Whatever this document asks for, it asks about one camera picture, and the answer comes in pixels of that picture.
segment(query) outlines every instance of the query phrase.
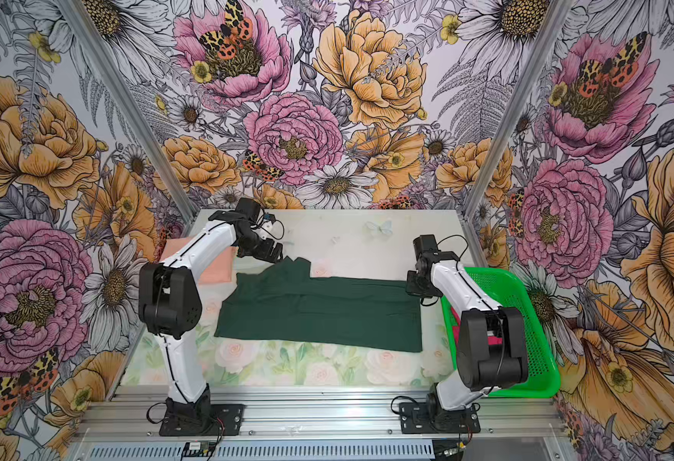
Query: wall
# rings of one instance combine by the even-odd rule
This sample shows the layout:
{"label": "wall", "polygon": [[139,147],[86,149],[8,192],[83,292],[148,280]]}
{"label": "wall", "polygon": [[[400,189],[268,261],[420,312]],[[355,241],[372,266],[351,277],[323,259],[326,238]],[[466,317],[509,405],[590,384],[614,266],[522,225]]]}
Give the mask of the wall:
{"label": "wall", "polygon": [[138,271],[182,229],[153,174],[56,6],[1,1],[1,461],[65,456],[110,390]]}

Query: green plastic basket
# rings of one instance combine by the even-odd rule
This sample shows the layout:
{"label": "green plastic basket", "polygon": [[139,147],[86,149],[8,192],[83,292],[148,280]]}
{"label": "green plastic basket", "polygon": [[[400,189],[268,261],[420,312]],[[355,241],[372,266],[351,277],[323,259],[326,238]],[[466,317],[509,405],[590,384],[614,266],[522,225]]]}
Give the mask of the green plastic basket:
{"label": "green plastic basket", "polygon": [[[494,300],[504,307],[515,307],[524,316],[526,336],[526,352],[529,356],[529,378],[525,383],[511,386],[490,393],[490,397],[523,397],[549,398],[560,390],[560,372],[554,363],[553,355],[542,331],[532,302],[526,295],[524,284],[516,275],[503,269],[480,267],[466,267],[466,271],[473,280]],[[452,365],[457,370],[457,360],[452,327],[457,326],[452,315],[452,306],[446,298],[442,298],[442,313],[447,327],[447,337],[450,343]]]}

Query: green garment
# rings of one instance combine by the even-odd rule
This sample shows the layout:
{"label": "green garment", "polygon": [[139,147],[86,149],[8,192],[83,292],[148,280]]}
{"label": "green garment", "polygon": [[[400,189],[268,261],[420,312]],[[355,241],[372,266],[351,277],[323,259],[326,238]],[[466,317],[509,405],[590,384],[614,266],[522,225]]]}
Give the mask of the green garment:
{"label": "green garment", "polygon": [[421,352],[420,303],[406,282],[313,279],[310,265],[287,257],[260,274],[237,274],[214,335]]}

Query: pink cloth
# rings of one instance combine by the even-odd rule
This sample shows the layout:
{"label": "pink cloth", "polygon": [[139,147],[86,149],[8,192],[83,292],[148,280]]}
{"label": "pink cloth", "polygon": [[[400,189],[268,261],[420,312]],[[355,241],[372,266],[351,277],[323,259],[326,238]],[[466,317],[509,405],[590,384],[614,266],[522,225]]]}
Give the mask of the pink cloth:
{"label": "pink cloth", "polygon": [[[191,238],[171,238],[165,243],[163,255],[160,257],[164,260],[168,256],[174,255],[178,250],[182,249],[184,245],[189,243]],[[201,273],[198,282],[206,283],[227,283],[232,281],[232,262],[234,261],[234,253],[237,249],[233,246],[224,250],[222,254],[217,256],[209,267],[204,269]]]}

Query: butterfly decoration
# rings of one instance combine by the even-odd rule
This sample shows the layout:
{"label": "butterfly decoration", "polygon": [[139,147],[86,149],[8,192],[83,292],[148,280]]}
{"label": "butterfly decoration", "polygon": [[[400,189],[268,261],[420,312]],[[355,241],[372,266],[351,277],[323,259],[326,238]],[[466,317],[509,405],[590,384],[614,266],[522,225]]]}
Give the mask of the butterfly decoration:
{"label": "butterfly decoration", "polygon": [[381,224],[380,226],[377,225],[376,223],[372,223],[368,221],[365,223],[365,229],[368,231],[370,235],[373,237],[379,237],[381,235],[385,237],[390,237],[393,235],[393,230],[391,229],[391,221],[386,221],[385,223]]}
{"label": "butterfly decoration", "polygon": [[245,43],[252,41],[252,21],[245,17],[239,0],[227,0],[224,6],[224,23],[219,30],[204,32],[199,43],[208,54],[221,60],[230,60],[237,56]]}
{"label": "butterfly decoration", "polygon": [[283,176],[283,170],[268,166],[262,161],[258,154],[250,150],[245,153],[245,158],[242,160],[242,166],[246,170],[255,171],[255,174],[268,182],[275,181]]}
{"label": "butterfly decoration", "polygon": [[605,62],[590,59],[581,62],[578,68],[578,93],[585,98],[592,97],[601,88],[612,86],[621,88],[626,85],[639,69],[637,60],[642,55],[647,41],[647,32],[640,32],[613,58]]}
{"label": "butterfly decoration", "polygon": [[45,392],[58,376],[58,350],[50,349],[19,376],[0,377],[0,416],[10,413],[20,399],[28,401],[33,395]]}

